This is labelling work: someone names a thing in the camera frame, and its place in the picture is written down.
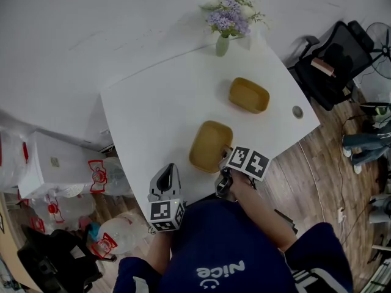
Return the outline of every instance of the person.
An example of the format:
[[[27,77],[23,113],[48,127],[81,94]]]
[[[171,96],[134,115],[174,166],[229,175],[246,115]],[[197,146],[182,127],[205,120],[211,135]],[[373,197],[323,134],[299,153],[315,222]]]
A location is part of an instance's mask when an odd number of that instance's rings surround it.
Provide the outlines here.
[[[391,145],[391,123],[376,132],[344,135],[342,137],[343,155],[351,157],[354,172],[361,173],[362,164],[372,162],[387,152]],[[360,148],[360,153],[352,154],[352,149]]]
[[[114,293],[353,291],[330,224],[319,223],[297,239],[246,175],[232,170],[232,178],[237,202],[190,205],[179,230],[156,234],[145,260],[120,261]]]

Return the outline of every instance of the flower vase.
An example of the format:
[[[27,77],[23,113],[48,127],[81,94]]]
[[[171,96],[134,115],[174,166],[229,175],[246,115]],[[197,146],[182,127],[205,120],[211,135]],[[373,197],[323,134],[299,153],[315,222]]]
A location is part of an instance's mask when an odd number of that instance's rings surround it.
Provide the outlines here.
[[[220,35],[216,43],[216,55],[225,56],[225,53],[227,53],[228,51],[229,45],[230,45],[229,37],[228,36],[223,37],[223,35]]]

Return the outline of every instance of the white table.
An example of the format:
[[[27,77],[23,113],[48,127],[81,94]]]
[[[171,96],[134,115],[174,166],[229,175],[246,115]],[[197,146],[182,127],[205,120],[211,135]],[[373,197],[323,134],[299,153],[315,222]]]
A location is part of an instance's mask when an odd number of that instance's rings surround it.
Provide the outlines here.
[[[214,192],[217,174],[197,170],[188,159],[203,122],[231,127],[233,146],[253,148],[270,158],[320,124],[276,54],[265,44],[253,42],[248,47],[247,41],[231,41],[224,57],[214,55],[214,46],[183,54],[102,91],[115,147],[144,214],[150,180],[170,162],[179,169],[188,203]],[[237,77],[269,91],[265,112],[254,115],[228,100],[230,84]],[[303,110],[302,119],[293,116],[294,106]]]

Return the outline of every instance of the white wall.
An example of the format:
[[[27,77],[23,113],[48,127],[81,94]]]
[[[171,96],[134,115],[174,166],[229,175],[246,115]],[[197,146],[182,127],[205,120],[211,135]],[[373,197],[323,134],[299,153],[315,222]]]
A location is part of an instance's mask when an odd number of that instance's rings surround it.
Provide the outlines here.
[[[154,63],[212,43],[208,0],[0,0],[0,109],[26,123],[107,143],[99,91]],[[256,0],[286,62],[300,37],[337,20],[368,24],[391,0]]]

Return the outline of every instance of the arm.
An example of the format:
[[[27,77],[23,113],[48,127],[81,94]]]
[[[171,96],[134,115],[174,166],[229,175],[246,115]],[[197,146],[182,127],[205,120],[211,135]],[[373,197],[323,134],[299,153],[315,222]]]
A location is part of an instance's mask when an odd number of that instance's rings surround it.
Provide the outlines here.
[[[293,245],[297,238],[286,221],[274,212],[254,190],[248,178],[236,170],[232,170],[233,184],[231,192],[247,216],[267,235],[282,251]]]
[[[172,233],[159,232],[153,238],[146,261],[161,275],[170,261]]]

